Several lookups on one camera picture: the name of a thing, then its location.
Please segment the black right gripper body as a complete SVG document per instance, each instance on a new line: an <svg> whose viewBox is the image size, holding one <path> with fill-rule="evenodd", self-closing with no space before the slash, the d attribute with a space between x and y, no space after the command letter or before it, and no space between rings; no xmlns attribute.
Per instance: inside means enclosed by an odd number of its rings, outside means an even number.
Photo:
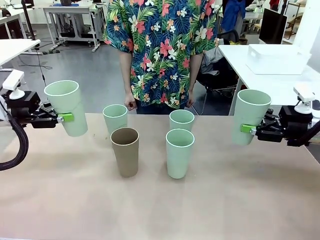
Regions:
<svg viewBox="0 0 320 240"><path fill-rule="evenodd" d="M308 127L313 119L311 113L299 113L294 106L284 105L281 107L278 116L283 128L283 137L287 140L288 146L300 147L309 143L304 135L309 132Z"/></svg>

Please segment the person's left hand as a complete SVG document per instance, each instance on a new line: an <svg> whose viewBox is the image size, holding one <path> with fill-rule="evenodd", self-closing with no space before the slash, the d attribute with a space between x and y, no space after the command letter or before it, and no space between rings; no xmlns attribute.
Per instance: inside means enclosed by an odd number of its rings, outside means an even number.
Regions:
<svg viewBox="0 0 320 240"><path fill-rule="evenodd" d="M188 91L188 100L186 102L186 107L191 108L193 104L195 103L195 98L192 90Z"/></svg>

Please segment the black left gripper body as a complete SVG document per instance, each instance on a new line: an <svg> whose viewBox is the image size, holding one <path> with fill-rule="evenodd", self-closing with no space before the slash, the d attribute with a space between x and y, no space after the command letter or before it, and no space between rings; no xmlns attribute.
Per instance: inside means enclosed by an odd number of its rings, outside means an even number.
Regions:
<svg viewBox="0 0 320 240"><path fill-rule="evenodd" d="M7 107L11 115L20 123L29 123L40 107L41 99L35 91L25 91L25 95L19 99L7 99Z"/></svg>

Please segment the person's right hand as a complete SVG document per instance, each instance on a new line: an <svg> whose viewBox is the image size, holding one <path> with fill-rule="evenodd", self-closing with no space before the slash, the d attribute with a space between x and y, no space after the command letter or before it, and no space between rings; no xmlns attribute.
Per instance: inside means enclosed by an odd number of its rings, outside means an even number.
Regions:
<svg viewBox="0 0 320 240"><path fill-rule="evenodd" d="M132 93L125 94L124 105L129 111L137 109L136 99L134 98Z"/></svg>

